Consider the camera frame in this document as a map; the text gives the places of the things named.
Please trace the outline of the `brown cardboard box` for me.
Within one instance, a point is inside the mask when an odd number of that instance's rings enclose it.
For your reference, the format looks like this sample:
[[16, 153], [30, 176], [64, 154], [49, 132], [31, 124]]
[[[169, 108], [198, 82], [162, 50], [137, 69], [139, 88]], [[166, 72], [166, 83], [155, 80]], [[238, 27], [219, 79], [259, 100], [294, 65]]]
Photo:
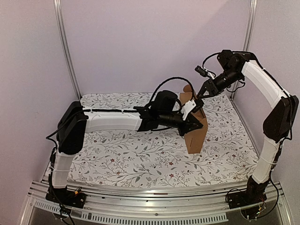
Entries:
[[[191, 99], [192, 92], [192, 88], [189, 84], [183, 88], [183, 92], [180, 93], [180, 101], [182, 105], [184, 105]], [[201, 124], [203, 124], [203, 127], [201, 129], [195, 129], [188, 132], [187, 134], [184, 134], [184, 140], [186, 143], [188, 154], [197, 154], [202, 150], [208, 130], [208, 123], [203, 108], [200, 108], [195, 113], [191, 112], [190, 114], [193, 115]]]

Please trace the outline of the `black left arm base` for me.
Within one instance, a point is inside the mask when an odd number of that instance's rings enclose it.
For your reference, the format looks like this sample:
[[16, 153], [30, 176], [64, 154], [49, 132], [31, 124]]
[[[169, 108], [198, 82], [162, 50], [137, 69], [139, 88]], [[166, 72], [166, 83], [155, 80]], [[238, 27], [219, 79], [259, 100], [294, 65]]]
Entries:
[[79, 187], [76, 190], [67, 188], [48, 188], [45, 199], [54, 203], [62, 203], [64, 206], [71, 206], [83, 209], [87, 195]]

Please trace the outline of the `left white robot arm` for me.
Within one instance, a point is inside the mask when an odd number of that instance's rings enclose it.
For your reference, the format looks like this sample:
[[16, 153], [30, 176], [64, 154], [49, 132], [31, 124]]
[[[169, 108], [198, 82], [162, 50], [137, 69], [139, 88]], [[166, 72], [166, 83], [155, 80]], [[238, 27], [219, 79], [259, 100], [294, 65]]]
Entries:
[[82, 150], [84, 135], [96, 131], [128, 130], [156, 132], [176, 128], [183, 136], [187, 149], [193, 153], [194, 145], [207, 129], [202, 120], [203, 101], [193, 92], [180, 96], [163, 90], [154, 93], [148, 104], [132, 110], [84, 108], [73, 102], [58, 124], [56, 153], [51, 159], [51, 195], [59, 203], [66, 203], [70, 194], [66, 188], [73, 158]]

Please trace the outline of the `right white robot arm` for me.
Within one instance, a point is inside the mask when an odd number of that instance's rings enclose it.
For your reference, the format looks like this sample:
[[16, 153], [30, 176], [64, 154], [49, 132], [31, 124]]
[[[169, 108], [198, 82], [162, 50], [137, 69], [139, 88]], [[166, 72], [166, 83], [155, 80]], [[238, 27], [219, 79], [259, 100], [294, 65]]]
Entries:
[[276, 79], [260, 64], [252, 52], [222, 50], [214, 54], [223, 72], [216, 75], [205, 68], [197, 66], [195, 71], [207, 77], [197, 93], [199, 99], [211, 98], [222, 93], [233, 83], [244, 83], [248, 79], [264, 96], [270, 105], [271, 112], [264, 120], [262, 128], [264, 143], [260, 158], [251, 179], [263, 184], [270, 178], [276, 158], [285, 140], [292, 139], [292, 127], [299, 100], [286, 91]]

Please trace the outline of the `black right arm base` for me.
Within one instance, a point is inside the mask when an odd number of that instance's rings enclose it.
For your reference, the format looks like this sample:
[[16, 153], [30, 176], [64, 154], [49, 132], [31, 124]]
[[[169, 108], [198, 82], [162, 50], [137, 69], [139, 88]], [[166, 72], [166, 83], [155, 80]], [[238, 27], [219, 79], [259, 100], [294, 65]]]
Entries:
[[226, 196], [225, 201], [228, 203], [230, 209], [248, 206], [255, 203], [260, 203], [267, 200], [265, 189], [269, 184], [269, 179], [264, 183], [257, 183], [252, 176], [247, 181], [247, 188], [245, 191], [236, 189], [230, 190]]

